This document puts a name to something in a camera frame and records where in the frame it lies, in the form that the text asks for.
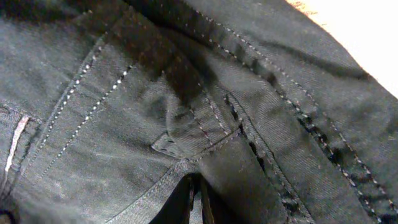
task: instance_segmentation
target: black jeans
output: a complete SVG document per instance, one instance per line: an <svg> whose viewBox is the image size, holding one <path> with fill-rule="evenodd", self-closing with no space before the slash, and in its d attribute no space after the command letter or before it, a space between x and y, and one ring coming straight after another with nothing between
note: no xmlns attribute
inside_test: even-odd
<svg viewBox="0 0 398 224"><path fill-rule="evenodd" d="M398 223L397 99L286 2L2 6L21 223L149 223L187 174L247 223Z"/></svg>

